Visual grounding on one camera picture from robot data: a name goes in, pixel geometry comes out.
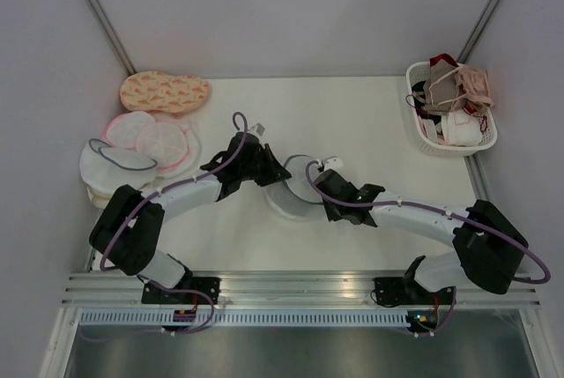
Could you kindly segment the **white mesh blue-trimmed laundry bag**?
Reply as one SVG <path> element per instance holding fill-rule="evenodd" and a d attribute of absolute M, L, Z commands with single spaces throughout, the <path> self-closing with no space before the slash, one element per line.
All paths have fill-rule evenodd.
<path fill-rule="evenodd" d="M 294 221 L 312 221 L 325 216 L 323 200 L 312 189 L 305 171 L 313 158 L 294 154 L 283 163 L 289 179 L 263 189 L 267 204 L 280 216 Z"/>

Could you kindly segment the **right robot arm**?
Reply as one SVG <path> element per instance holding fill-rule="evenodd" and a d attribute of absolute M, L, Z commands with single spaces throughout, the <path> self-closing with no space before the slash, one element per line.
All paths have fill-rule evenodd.
<path fill-rule="evenodd" d="M 445 255 L 419 256 L 409 266 L 402 291 L 413 303 L 465 283 L 505 294 L 523 260 L 523 249 L 529 247 L 502 212 L 485 200 L 470 207 L 423 204 L 374 184 L 356 188 L 331 169 L 313 183 L 329 221 L 400 229 L 451 248 Z"/>

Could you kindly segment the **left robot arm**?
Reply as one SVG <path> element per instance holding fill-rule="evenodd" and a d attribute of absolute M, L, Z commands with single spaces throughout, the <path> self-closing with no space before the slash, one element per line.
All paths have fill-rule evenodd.
<path fill-rule="evenodd" d="M 193 178 L 148 194 L 123 185 L 110 198 L 89 236 L 90 245 L 106 262 L 127 276 L 136 276 L 160 289 L 174 304 L 192 294 L 193 274 L 181 261 L 157 249 L 162 226 L 177 216 L 217 203 L 238 191 L 244 182 L 267 187 L 292 175 L 258 136 L 238 132 L 226 150 L 202 165 Z"/>

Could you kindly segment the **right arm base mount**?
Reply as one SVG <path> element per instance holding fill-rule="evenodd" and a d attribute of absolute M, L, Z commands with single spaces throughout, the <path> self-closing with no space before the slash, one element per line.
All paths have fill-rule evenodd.
<path fill-rule="evenodd" d="M 400 277 L 374 278 L 373 301 L 384 308 L 434 305 L 434 296 L 414 281 Z"/>

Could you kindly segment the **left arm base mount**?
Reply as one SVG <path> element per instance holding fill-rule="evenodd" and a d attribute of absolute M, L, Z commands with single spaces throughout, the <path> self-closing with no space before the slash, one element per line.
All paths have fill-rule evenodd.
<path fill-rule="evenodd" d="M 219 277 L 192 277 L 181 281 L 173 289 L 165 289 L 153 282 L 144 285 L 141 303 L 145 305 L 210 306 L 218 302 Z"/>

